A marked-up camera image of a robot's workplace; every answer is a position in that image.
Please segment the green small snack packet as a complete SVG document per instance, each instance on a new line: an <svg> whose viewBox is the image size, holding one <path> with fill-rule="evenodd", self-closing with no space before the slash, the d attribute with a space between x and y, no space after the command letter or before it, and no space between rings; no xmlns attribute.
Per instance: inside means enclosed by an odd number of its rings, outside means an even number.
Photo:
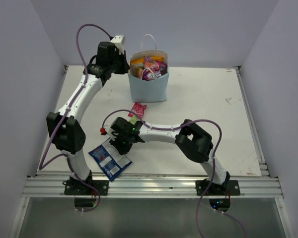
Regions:
<svg viewBox="0 0 298 238"><path fill-rule="evenodd" d="M136 122L138 122L138 121L139 121L139 119L136 116L132 116L129 120L129 122L133 125L135 125Z"/></svg>

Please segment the blue white snack bag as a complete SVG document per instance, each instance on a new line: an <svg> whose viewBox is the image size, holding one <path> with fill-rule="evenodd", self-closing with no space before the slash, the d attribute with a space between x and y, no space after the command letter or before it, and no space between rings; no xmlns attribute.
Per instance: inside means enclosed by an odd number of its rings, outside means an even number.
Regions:
<svg viewBox="0 0 298 238"><path fill-rule="evenodd" d="M107 139L88 154L98 164L109 181L114 181L132 164L126 155L120 155L118 150L110 144L110 139Z"/></svg>

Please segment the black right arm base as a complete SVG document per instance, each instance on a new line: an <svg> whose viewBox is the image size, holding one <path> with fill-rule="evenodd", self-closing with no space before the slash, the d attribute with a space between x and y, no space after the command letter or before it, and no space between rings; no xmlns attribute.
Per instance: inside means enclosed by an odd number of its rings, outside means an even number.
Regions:
<svg viewBox="0 0 298 238"><path fill-rule="evenodd" d="M209 180L196 180L195 189L198 196L201 196L209 185ZM212 183L210 188L205 192L205 196L239 196L241 195L239 183L237 180L229 180L226 187Z"/></svg>

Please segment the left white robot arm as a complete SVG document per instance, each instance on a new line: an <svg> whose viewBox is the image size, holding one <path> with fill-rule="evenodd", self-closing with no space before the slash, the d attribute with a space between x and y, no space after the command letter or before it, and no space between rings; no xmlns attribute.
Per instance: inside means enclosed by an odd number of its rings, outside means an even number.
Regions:
<svg viewBox="0 0 298 238"><path fill-rule="evenodd" d="M83 153L86 135L80 125L82 117L112 74L126 74L129 69L123 35L116 35L109 42L100 42L97 54L83 70L82 78L68 101L56 113L47 115L48 143L54 144L68 158L71 176L78 180L75 187L81 194L89 194L93 189Z"/></svg>

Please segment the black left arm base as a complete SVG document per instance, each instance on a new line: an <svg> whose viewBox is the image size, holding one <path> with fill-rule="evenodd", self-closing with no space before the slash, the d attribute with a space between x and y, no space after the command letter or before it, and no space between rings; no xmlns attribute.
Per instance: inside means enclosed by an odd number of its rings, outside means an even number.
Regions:
<svg viewBox="0 0 298 238"><path fill-rule="evenodd" d="M109 189L109 180L93 179L90 174L86 180L79 181L70 177L63 181L62 185L65 187L65 195L100 195L106 196Z"/></svg>

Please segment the red small snack packet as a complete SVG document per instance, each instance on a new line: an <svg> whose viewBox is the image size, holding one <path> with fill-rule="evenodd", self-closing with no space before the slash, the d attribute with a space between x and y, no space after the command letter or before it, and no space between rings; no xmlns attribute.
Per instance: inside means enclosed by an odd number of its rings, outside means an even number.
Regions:
<svg viewBox="0 0 298 238"><path fill-rule="evenodd" d="M144 114L145 114L145 109L147 108L147 105L141 104L141 103L134 103L131 111L133 113L129 113L128 117L133 117L133 116L138 116L139 118L143 118Z"/></svg>

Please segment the light blue paper bag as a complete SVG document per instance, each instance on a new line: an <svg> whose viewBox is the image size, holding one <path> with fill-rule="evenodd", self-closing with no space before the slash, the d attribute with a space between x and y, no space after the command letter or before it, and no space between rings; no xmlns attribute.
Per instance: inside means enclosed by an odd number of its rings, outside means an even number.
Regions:
<svg viewBox="0 0 298 238"><path fill-rule="evenodd" d="M151 34L145 34L141 41L141 51L135 53L130 58L130 65L132 60L136 60L142 57L163 57L163 62L168 66L168 54L164 51L159 51L157 45L152 50L144 49L145 37L155 38ZM163 102L167 100L166 89L169 79L169 67L167 73L155 80L144 81L131 75L131 69L128 73L131 98L134 103L151 103L151 102Z"/></svg>

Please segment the orange Fox's candy bag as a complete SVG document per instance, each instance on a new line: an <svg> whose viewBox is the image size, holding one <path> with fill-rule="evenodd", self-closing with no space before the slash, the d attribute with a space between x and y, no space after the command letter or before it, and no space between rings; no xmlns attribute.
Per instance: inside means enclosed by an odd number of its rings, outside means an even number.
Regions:
<svg viewBox="0 0 298 238"><path fill-rule="evenodd" d="M158 60L158 61L162 61L162 62L164 59L163 57L150 57L150 58L153 58L154 60ZM130 67L131 67L131 75L132 76L141 79L141 73L144 68L144 61L145 61L145 57L131 61Z"/></svg>

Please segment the purple Fox's candy bag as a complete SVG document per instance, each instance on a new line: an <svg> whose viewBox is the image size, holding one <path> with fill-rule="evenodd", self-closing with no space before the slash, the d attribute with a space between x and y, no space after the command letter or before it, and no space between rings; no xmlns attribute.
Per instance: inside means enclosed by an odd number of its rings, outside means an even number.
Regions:
<svg viewBox="0 0 298 238"><path fill-rule="evenodd" d="M164 62L145 57L141 80L152 81L158 79L167 73L167 68L168 66Z"/></svg>

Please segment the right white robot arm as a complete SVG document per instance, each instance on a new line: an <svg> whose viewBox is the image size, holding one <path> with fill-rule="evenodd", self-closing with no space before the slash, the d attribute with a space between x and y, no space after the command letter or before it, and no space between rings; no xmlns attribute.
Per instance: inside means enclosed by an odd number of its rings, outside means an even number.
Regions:
<svg viewBox="0 0 298 238"><path fill-rule="evenodd" d="M118 117L111 125L104 126L104 133L110 136L110 144L121 155L127 154L136 143L163 142L177 145L187 159L202 166L210 179L212 191L224 194L229 189L230 174L216 157L222 130L218 127L219 138L214 145L212 136L197 122L186 119L176 125L147 124L143 121L132 124Z"/></svg>

